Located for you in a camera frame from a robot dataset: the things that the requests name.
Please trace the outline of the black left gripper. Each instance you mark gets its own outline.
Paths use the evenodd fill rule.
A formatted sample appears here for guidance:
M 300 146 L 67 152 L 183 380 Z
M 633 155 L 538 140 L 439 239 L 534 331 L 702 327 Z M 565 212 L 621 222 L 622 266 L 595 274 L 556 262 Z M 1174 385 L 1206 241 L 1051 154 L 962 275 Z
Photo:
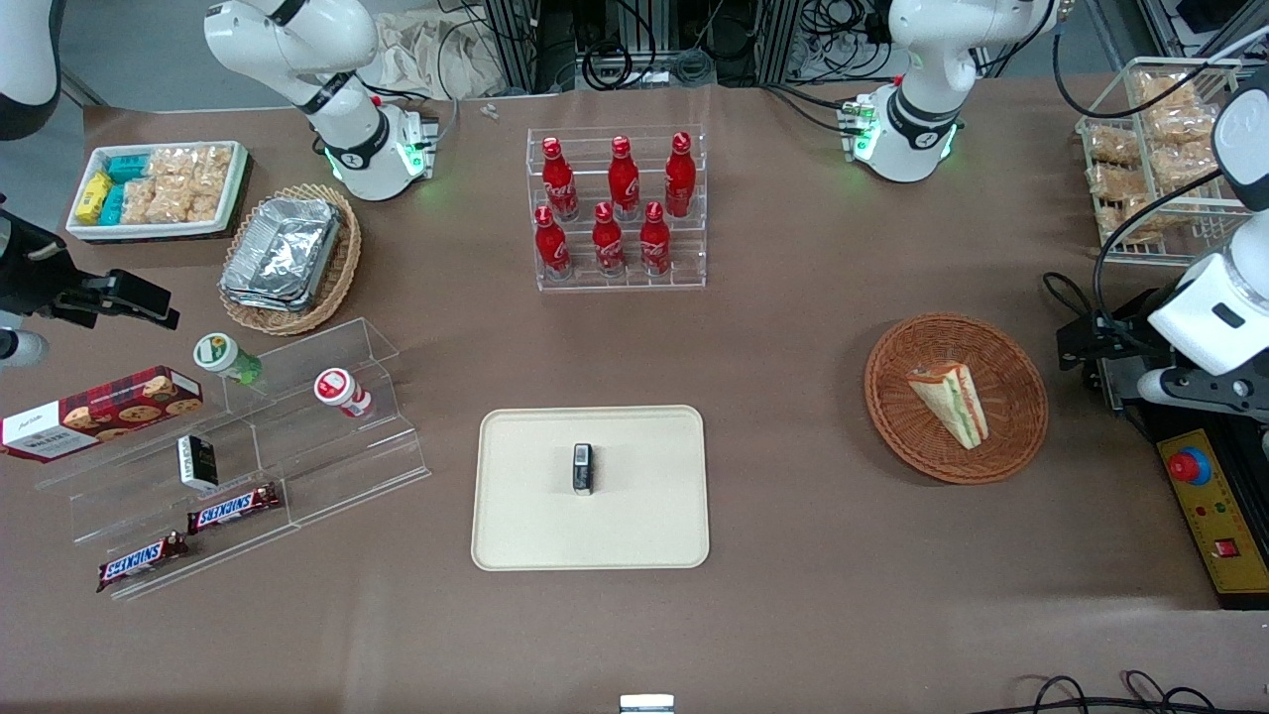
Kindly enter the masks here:
M 1071 372 L 1088 367 L 1089 389 L 1101 394 L 1108 408 L 1124 408 L 1127 402 L 1141 401 L 1138 380 L 1146 372 L 1161 369 L 1162 342 L 1146 317 L 1157 306 L 1159 290 L 1142 290 L 1110 313 L 1114 325 L 1104 337 L 1100 353 L 1088 349 L 1094 342 L 1090 320 L 1071 320 L 1056 330 L 1060 347 L 1060 370 Z

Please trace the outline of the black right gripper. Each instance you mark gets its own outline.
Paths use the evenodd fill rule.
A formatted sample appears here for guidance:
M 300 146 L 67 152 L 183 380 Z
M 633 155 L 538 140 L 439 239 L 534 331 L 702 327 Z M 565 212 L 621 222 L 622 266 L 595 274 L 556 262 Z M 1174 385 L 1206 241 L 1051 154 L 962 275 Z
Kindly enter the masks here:
M 173 294 L 131 271 L 85 276 L 88 294 L 63 294 L 77 287 L 77 268 L 62 238 L 23 218 L 1 212 L 1 309 L 29 316 L 49 306 L 49 320 L 95 328 L 100 316 L 127 316 L 176 330 L 180 312 Z M 146 309 L 168 309 L 157 316 Z

